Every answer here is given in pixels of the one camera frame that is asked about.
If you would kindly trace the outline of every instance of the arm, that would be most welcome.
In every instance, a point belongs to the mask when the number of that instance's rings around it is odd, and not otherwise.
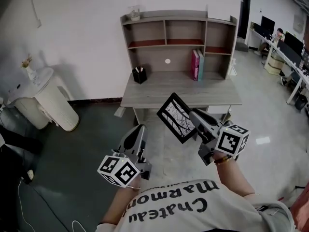
[[[131,183],[130,186],[138,188],[140,186],[140,175],[138,175]],[[110,208],[101,220],[101,223],[110,223],[117,225],[126,206],[130,201],[138,195],[138,190],[131,188],[119,188],[116,195],[112,201]]]
[[[213,158],[218,160],[224,156],[224,153],[216,151]],[[241,197],[255,193],[253,187],[246,180],[234,159],[218,165],[217,170],[221,183],[232,192],[240,195]]]

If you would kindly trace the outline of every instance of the book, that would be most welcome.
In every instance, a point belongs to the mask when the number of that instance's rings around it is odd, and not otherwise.
[[[199,56],[197,80],[200,81],[203,78],[204,56],[200,50],[197,50],[197,54]]]
[[[192,51],[192,59],[191,59],[191,73],[193,80],[197,81],[198,76],[198,65],[199,65],[199,56],[196,50]]]

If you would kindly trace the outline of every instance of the white t-shirt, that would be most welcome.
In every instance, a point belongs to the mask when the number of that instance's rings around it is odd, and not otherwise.
[[[96,232],[292,232],[289,209],[258,194],[244,198],[212,180],[146,190],[127,206],[119,224]]]

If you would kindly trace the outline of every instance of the dried flower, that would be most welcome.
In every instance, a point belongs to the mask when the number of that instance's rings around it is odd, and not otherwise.
[[[28,54],[28,58],[21,62],[21,67],[27,68],[31,61],[32,61],[32,57],[30,54]]]

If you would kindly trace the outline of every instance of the pink book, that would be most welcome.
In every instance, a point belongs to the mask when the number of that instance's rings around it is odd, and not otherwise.
[[[191,73],[193,80],[197,81],[198,76],[198,66],[199,66],[199,56],[196,50],[192,51],[192,59],[191,59]]]

